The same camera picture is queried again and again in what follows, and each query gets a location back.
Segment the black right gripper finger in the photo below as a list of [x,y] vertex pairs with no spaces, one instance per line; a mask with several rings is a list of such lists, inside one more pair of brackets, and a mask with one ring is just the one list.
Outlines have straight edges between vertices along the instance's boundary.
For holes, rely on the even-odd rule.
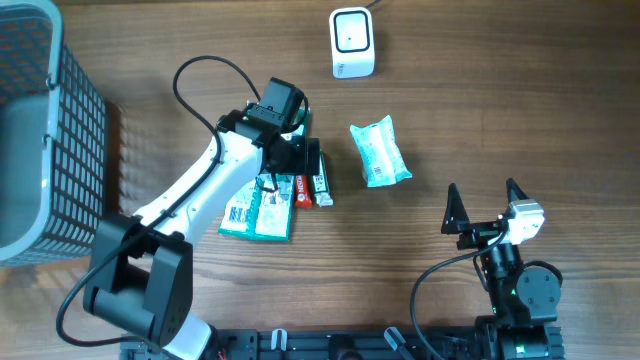
[[520,188],[520,186],[513,178],[508,178],[506,180],[506,190],[507,200],[509,203],[529,199],[529,197],[525,194],[525,192]]
[[462,198],[455,183],[448,186],[447,205],[441,226],[442,234],[460,234],[470,229],[470,219],[467,215]]

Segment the green Axe Brand box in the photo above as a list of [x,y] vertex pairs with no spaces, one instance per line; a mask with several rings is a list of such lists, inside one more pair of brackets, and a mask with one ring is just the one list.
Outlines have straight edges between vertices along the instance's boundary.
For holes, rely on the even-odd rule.
[[334,201],[330,195],[323,153],[320,153],[318,173],[311,177],[311,181],[316,204],[320,207],[332,206]]

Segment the red Nescafe sachet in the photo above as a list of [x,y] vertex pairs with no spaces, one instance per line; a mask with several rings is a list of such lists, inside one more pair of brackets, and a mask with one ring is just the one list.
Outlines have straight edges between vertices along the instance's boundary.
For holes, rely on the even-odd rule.
[[311,192],[306,175],[295,176],[296,199],[294,206],[297,208],[312,208]]

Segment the green 3M gloves pack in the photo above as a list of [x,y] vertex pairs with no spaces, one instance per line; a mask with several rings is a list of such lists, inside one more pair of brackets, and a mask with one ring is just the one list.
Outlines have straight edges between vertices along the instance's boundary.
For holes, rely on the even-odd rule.
[[218,233],[251,241],[288,242],[294,202],[295,177],[259,175],[226,204]]

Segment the mint green wipes pack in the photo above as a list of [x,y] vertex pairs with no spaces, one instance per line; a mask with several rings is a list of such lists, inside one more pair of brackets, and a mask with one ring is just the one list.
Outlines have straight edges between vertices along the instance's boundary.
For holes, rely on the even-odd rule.
[[365,127],[351,125],[349,130],[361,156],[368,188],[390,186],[413,177],[396,143],[390,115]]

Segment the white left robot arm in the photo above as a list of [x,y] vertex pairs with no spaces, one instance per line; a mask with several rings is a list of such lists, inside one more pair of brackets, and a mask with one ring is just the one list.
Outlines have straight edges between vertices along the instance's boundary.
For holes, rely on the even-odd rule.
[[216,330],[191,313],[193,252],[215,217],[263,172],[316,173],[318,140],[305,130],[307,109],[277,124],[258,104],[220,119],[196,162],[160,197],[133,216],[101,221],[91,254],[84,310],[177,359],[204,359]]

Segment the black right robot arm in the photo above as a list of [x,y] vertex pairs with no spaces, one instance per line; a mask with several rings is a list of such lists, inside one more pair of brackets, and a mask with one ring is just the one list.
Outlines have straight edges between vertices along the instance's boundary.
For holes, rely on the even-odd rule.
[[441,232],[457,235],[458,249],[477,253],[474,268],[493,309],[491,316],[475,320],[472,357],[563,359],[561,330],[554,325],[563,276],[545,261],[523,261],[519,252],[541,230],[544,210],[515,180],[508,179],[506,189],[505,212],[494,221],[473,223],[457,186],[448,187]]

